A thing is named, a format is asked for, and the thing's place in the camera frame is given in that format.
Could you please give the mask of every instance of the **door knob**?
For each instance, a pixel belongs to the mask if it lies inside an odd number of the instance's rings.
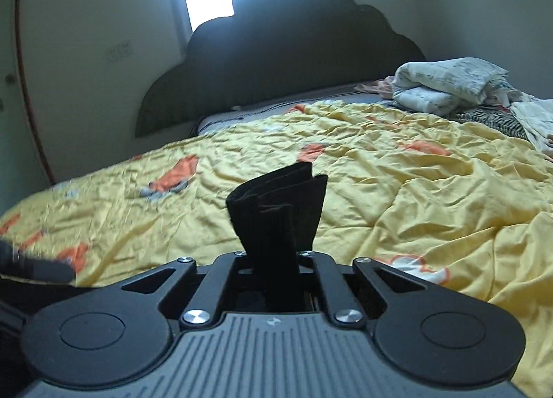
[[[7,74],[4,78],[4,81],[6,84],[16,84],[16,75],[15,74]]]

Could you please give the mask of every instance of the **door frame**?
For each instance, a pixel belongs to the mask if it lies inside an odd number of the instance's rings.
[[[17,87],[23,99],[23,114],[25,115],[25,120],[27,122],[27,128],[30,131],[31,142],[35,155],[38,158],[40,166],[42,167],[45,177],[48,178],[48,181],[51,185],[55,184],[55,178],[52,173],[52,169],[48,164],[48,159],[44,153],[44,148],[40,142],[40,137],[38,134],[37,123],[32,113],[31,102],[29,99],[29,91],[27,90],[27,84],[25,82],[25,73],[23,69],[23,55],[21,54],[21,35],[19,31],[19,0],[13,0],[13,13],[12,13],[12,51],[16,70],[15,74],[17,77]]]

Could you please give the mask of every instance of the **screw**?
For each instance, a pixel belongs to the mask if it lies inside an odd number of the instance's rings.
[[[363,318],[363,314],[355,309],[342,309],[334,314],[334,318],[342,323],[357,323]]]
[[[211,315],[209,315],[208,311],[204,311],[203,309],[192,309],[188,312],[185,312],[182,318],[188,323],[202,324],[208,322],[211,318]]]

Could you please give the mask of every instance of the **yellow bedspread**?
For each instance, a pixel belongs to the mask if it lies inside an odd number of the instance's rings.
[[[141,196],[194,155],[187,187]],[[329,175],[315,250],[343,264],[376,257],[510,311],[527,337],[515,384],[532,397],[553,395],[553,164],[483,125],[318,103],[36,194],[0,219],[0,234],[72,262],[80,286],[178,256],[209,264],[241,249],[225,209],[229,192],[298,158]]]

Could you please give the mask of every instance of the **orange pattern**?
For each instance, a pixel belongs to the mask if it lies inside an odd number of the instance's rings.
[[[23,243],[19,246],[19,250],[27,250],[31,245],[38,242],[40,239],[42,239],[44,236],[44,230],[37,231],[35,234],[33,234],[30,238],[23,241]]]
[[[400,128],[399,125],[391,124],[391,123],[389,123],[389,122],[386,122],[385,120],[377,119],[376,117],[367,116],[367,119],[368,119],[368,120],[371,120],[371,121],[373,121],[373,122],[375,122],[375,123],[377,123],[377,124],[390,125],[390,127],[395,128],[395,129]]]
[[[10,218],[5,224],[3,224],[0,227],[0,236],[5,236],[6,233],[9,231],[9,229],[12,228],[13,225],[15,225],[20,218],[21,218],[21,214],[16,214],[12,218]]]
[[[298,162],[314,162],[325,151],[326,145],[324,144],[307,144],[305,145],[298,155]]]
[[[175,167],[164,173],[159,180],[152,181],[149,186],[153,191],[167,192],[177,186],[182,180],[189,180],[196,173],[198,157],[196,155],[181,158]]]
[[[286,113],[291,113],[292,111],[299,111],[301,113],[305,113],[305,105],[304,104],[294,105]]]
[[[88,245],[81,242],[75,247],[69,247],[59,252],[56,256],[57,261],[66,261],[71,264],[75,273],[79,273],[86,264],[86,252],[88,251]]]
[[[438,144],[428,141],[400,142],[399,145],[409,150],[426,153],[427,155],[451,156],[453,154]]]
[[[416,255],[396,255],[392,257],[389,261],[386,261],[385,259],[374,257],[375,261],[378,261],[379,263],[387,264],[391,267],[398,268],[399,270],[405,271],[408,274],[413,274],[413,271],[405,270],[405,268],[402,268],[402,261],[405,262],[407,260],[413,261],[411,268],[415,268],[418,270],[422,275],[416,275],[418,277],[421,277],[422,279],[425,279],[426,281],[434,282],[435,284],[443,285],[446,282],[448,282],[451,279],[451,273],[449,268],[444,267],[441,270],[433,270],[433,268],[430,268],[427,266],[427,261],[422,256],[416,256]],[[434,275],[434,274],[441,274],[437,275],[436,278],[430,278],[425,277],[424,274]]]

